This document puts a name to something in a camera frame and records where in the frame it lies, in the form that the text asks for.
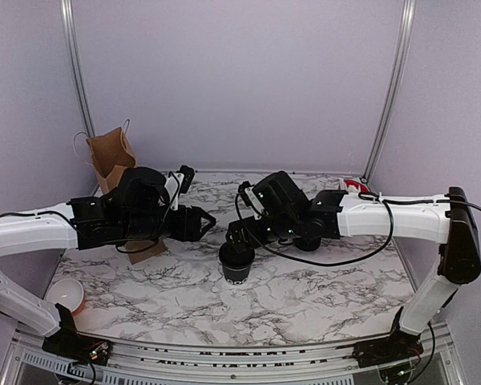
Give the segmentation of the brown paper bag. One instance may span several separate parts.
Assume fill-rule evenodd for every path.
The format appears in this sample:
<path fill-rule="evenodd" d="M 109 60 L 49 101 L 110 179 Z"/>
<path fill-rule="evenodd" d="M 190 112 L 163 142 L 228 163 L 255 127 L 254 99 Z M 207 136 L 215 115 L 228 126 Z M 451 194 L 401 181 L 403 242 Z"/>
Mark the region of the brown paper bag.
<path fill-rule="evenodd" d="M 127 168 L 137 166 L 135 153 L 128 142 L 127 130 L 130 120 L 126 119 L 122 126 L 108 133 L 91 138 L 86 132 L 77 132 L 73 137 L 75 155 L 84 164 L 95 170 L 95 175 L 103 193 L 109 193 L 119 185 L 121 176 Z M 84 160 L 77 150 L 77 138 L 84 136 L 90 152 L 90 161 Z M 164 242 L 158 241 L 129 241 L 123 246 L 132 265 L 156 257 L 167 250 Z"/>

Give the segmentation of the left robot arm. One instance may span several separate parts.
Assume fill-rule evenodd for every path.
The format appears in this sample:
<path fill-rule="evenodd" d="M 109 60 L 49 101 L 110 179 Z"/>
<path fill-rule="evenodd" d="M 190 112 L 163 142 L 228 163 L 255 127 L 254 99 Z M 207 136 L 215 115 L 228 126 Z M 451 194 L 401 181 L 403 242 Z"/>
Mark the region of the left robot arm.
<path fill-rule="evenodd" d="M 45 249 L 120 248 L 129 241 L 157 243 L 161 237 L 199 241 L 216 220 L 202 208 L 180 204 L 193 177 L 187 166 L 168 176 L 152 168 L 128 168 L 119 184 L 100 197 L 1 213 L 0 257 Z M 35 330 L 44 339 L 43 349 L 56 355 L 93 357 L 102 345 L 77 331 L 67 307 L 33 295 L 1 270 L 0 312 Z"/>

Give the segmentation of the single black paper cup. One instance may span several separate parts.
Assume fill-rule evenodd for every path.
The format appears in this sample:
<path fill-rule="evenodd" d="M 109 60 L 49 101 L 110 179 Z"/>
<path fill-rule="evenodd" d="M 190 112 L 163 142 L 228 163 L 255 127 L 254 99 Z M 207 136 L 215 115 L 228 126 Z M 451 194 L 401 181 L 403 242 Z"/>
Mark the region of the single black paper cup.
<path fill-rule="evenodd" d="M 251 265 L 245 265 L 242 267 L 231 267 L 227 265 L 222 265 L 224 279 L 227 283 L 239 286 L 246 282 L 249 277 L 249 272 L 251 270 Z"/>

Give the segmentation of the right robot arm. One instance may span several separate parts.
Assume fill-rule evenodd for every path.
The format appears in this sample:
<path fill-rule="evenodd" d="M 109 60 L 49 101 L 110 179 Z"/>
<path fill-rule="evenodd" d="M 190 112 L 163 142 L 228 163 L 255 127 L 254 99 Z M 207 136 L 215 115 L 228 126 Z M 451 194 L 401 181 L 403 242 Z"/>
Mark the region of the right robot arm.
<path fill-rule="evenodd" d="M 360 367 L 408 359 L 422 353 L 420 338 L 431 319 L 461 286 L 481 274 L 479 235 L 472 204 L 452 187 L 430 197 L 388 197 L 370 191 L 324 189 L 308 197 L 286 172 L 275 172 L 256 184 L 244 182 L 235 206 L 252 210 L 229 224 L 219 259 L 232 284 L 249 275 L 256 249 L 289 241 L 305 252 L 324 240 L 381 236 L 438 246 L 436 262 L 413 297 L 394 316 L 390 333 L 355 344 Z"/>

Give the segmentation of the black plastic cup lid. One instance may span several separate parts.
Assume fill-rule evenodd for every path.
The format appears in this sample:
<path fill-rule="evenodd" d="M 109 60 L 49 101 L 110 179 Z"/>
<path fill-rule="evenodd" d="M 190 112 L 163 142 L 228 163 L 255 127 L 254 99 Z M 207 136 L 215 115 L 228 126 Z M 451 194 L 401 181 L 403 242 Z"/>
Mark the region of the black plastic cup lid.
<path fill-rule="evenodd" d="M 243 269 L 251 265 L 254 258 L 255 253 L 252 249 L 238 253 L 229 243 L 224 243 L 219 249 L 220 263 L 229 269 Z"/>

